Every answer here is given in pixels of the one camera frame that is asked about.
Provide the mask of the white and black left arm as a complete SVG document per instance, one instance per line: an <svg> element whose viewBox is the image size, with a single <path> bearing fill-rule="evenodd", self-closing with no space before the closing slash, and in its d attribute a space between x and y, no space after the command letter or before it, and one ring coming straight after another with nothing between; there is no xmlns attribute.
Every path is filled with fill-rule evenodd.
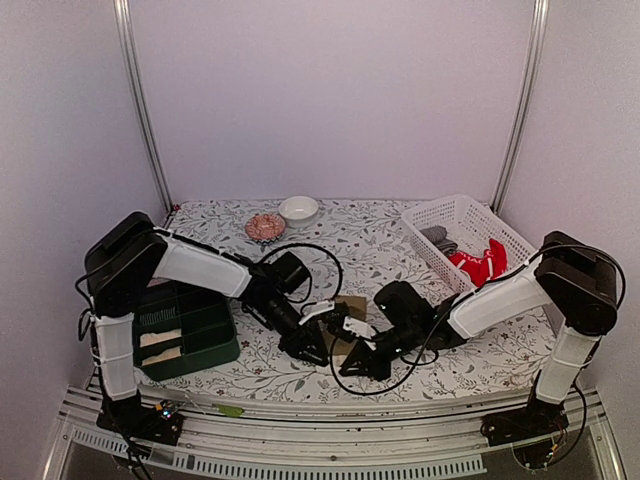
<svg viewBox="0 0 640 480"><path fill-rule="evenodd" d="M168 400L144 406L135 373L162 381L236 360L230 300L276 332L290 357L329 362L317 321L290 301L311 279L290 246L252 261L135 212L88 251L84 265L75 287L88 307L78 332L90 337L98 368L103 400L97 425L125 440L177 444L183 416Z"/></svg>

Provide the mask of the khaki tan underwear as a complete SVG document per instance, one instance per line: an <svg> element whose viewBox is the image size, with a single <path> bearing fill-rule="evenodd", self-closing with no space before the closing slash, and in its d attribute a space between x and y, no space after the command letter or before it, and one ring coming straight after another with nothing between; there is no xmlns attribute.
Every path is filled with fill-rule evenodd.
<svg viewBox="0 0 640 480"><path fill-rule="evenodd" d="M329 353L329 363L338 360L339 369L357 340L367 343L365 334L369 325L366 323L366 310L359 308L358 302L356 297L329 300L316 316Z"/></svg>

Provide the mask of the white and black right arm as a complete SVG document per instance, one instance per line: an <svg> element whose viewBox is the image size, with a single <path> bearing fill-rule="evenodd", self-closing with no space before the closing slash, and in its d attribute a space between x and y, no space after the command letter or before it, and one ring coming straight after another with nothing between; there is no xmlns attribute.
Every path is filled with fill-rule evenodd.
<svg viewBox="0 0 640 480"><path fill-rule="evenodd" d="M540 308L551 317L554 344L535 375L527 403L484 416L481 433L497 446L561 432L569 425L567 395L616 325L625 293L626 278L613 257L553 231L512 272L437 306L405 281L387 284L374 303L390 329L370 338L358 334L339 373L383 381L390 377L393 361L414 349L451 350Z"/></svg>

